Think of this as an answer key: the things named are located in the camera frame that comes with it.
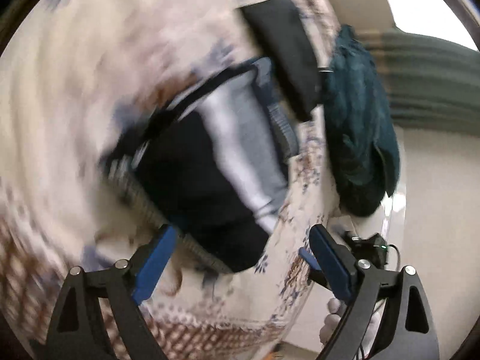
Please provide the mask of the white gloved right hand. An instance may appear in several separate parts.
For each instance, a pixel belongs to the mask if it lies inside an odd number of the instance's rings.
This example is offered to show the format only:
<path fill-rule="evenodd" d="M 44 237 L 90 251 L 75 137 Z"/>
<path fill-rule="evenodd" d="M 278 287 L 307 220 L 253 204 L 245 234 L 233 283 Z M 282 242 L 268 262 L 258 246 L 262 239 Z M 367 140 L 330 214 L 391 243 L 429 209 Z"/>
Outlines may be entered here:
<path fill-rule="evenodd" d="M 319 332 L 320 343 L 322 345 L 326 345 L 334 334 L 347 307 L 344 302 L 333 297 L 328 301 L 327 308 L 329 314 L 325 317 L 324 326 Z M 382 313 L 380 310 L 375 310 L 370 318 L 366 334 L 362 341 L 362 345 L 367 352 L 371 350 L 375 336 L 377 335 L 381 316 Z"/>

